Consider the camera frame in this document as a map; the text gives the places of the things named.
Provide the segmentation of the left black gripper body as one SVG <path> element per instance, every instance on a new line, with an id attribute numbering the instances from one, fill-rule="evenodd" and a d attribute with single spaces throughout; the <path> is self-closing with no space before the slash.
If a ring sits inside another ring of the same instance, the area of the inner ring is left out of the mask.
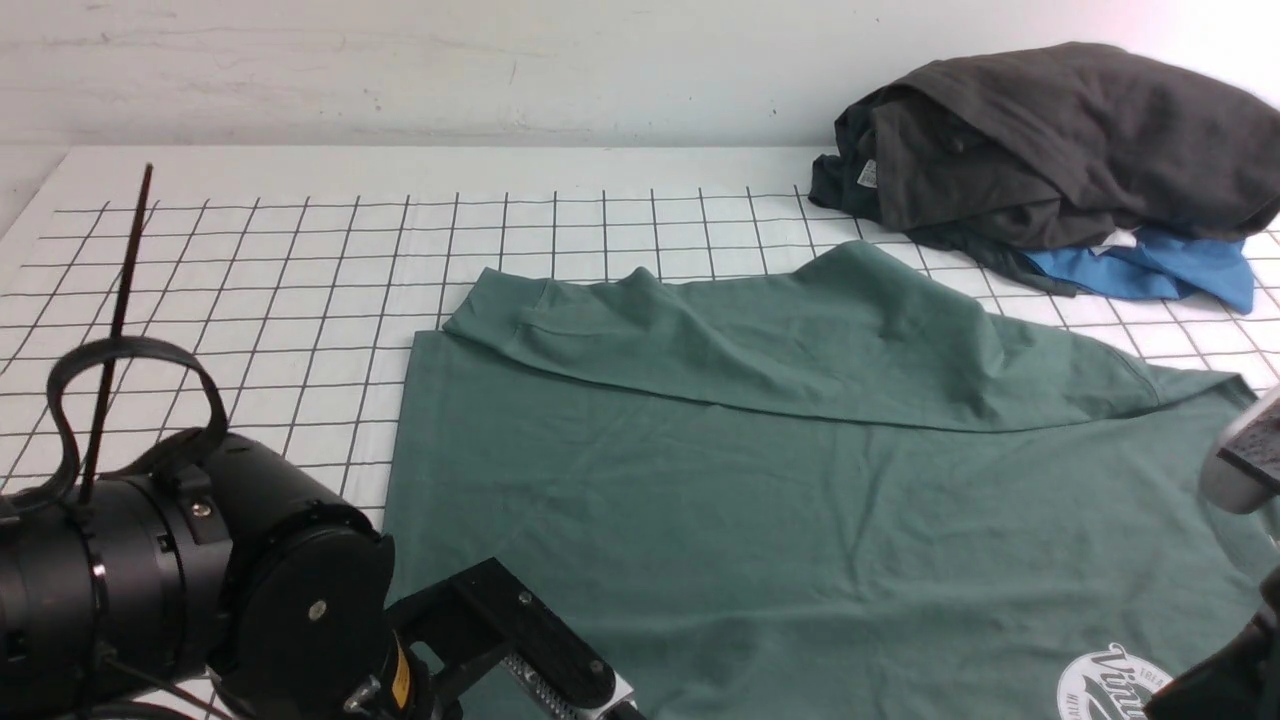
<path id="1" fill-rule="evenodd" d="M 634 688 L 500 561 L 488 559 L 387 609 L 383 667 L 348 719 L 462 719 L 463 694 L 504 670 L 549 719 L 641 719 Z"/>

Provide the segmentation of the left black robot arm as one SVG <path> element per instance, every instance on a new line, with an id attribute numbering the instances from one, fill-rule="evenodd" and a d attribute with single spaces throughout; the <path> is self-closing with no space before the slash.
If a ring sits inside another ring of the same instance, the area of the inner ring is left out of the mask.
<path id="1" fill-rule="evenodd" d="M 3 716 L 170 719 L 207 673 L 233 719 L 460 719 L 504 669 L 553 719 L 634 689 L 499 561 L 394 603 L 396 544 L 264 445 L 163 441 L 77 489 L 3 500 Z"/>

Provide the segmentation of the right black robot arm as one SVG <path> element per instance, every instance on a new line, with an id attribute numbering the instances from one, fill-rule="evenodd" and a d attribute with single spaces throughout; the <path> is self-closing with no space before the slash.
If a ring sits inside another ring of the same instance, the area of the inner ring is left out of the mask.
<path id="1" fill-rule="evenodd" d="M 1279 717 L 1277 569 L 1260 592 L 1263 603 L 1244 630 L 1155 693 L 1148 719 Z"/>

